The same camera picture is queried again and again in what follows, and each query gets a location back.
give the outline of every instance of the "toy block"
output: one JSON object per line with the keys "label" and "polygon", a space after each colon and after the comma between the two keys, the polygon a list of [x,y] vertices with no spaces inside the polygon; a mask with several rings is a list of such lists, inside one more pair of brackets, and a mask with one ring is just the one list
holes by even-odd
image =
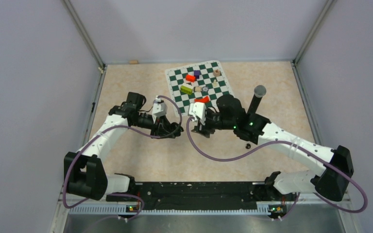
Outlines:
{"label": "toy block", "polygon": [[180,91],[184,92],[185,94],[192,95],[192,89],[193,89],[193,86],[184,83],[182,84]]}
{"label": "toy block", "polygon": [[194,70],[194,76],[196,79],[199,79],[199,76],[201,75],[201,71],[200,70]]}
{"label": "toy block", "polygon": [[209,102],[209,97],[205,96],[205,98],[202,98],[202,99],[195,99],[195,102],[208,103]]}
{"label": "toy block", "polygon": [[221,75],[221,71],[219,69],[214,70],[214,76],[218,77]]}
{"label": "toy block", "polygon": [[196,78],[195,78],[195,76],[192,76],[192,75],[187,74],[187,75],[185,76],[185,80],[190,81],[190,82],[193,83],[193,82],[195,82]]}
{"label": "toy block", "polygon": [[194,92],[201,92],[201,90],[202,90],[202,87],[200,86],[194,87]]}

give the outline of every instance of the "purple block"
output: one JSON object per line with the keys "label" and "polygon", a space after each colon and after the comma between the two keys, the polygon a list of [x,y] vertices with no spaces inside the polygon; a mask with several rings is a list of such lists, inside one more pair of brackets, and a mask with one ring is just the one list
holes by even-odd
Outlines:
{"label": "purple block", "polygon": [[196,79],[199,79],[199,76],[201,75],[201,71],[200,70],[194,70],[194,76]]}

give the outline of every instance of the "red block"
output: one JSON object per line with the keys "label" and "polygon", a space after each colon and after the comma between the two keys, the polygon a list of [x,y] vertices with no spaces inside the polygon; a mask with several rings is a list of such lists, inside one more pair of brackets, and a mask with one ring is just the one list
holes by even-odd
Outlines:
{"label": "red block", "polygon": [[205,96],[205,98],[203,98],[203,99],[195,99],[195,102],[208,103],[209,102],[209,97]]}
{"label": "red block", "polygon": [[192,76],[192,75],[189,75],[189,74],[187,74],[187,75],[185,76],[185,79],[186,79],[187,81],[190,81],[190,82],[195,82],[195,80],[196,80],[195,76]]}

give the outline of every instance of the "chessboard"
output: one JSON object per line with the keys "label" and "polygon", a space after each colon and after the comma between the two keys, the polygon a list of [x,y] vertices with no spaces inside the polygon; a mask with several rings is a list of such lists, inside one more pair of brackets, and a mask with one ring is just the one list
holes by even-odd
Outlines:
{"label": "chessboard", "polygon": [[[215,77],[213,72],[217,69],[221,72],[221,74],[220,76]],[[186,81],[185,76],[187,74],[194,75],[195,70],[199,70],[201,72],[199,78],[195,82]],[[172,100],[176,102],[176,105],[180,108],[182,116],[188,115],[189,105],[191,103],[194,103],[195,99],[201,99],[209,96],[210,102],[206,103],[206,106],[217,107],[216,101],[219,97],[227,94],[234,95],[219,61],[213,60],[190,64],[183,67],[167,69],[165,70],[165,76],[167,78],[170,96]],[[191,95],[188,95],[181,92],[180,90],[183,83],[187,83],[189,85],[192,85],[193,87],[206,86],[208,88],[208,91],[193,92]],[[175,107],[174,111],[175,115],[177,116],[178,114]]]}

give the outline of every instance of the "gray wall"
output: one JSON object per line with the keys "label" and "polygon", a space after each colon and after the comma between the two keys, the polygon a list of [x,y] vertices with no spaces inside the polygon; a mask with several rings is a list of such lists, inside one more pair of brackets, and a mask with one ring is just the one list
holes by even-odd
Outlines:
{"label": "gray wall", "polygon": [[[373,232],[373,1],[339,0],[300,63],[324,143],[351,150],[369,197],[359,215]],[[359,208],[360,194],[350,187]]]}
{"label": "gray wall", "polygon": [[99,72],[59,0],[0,0],[0,232],[49,230]]}
{"label": "gray wall", "polygon": [[106,63],[293,59],[325,0],[72,0]]}

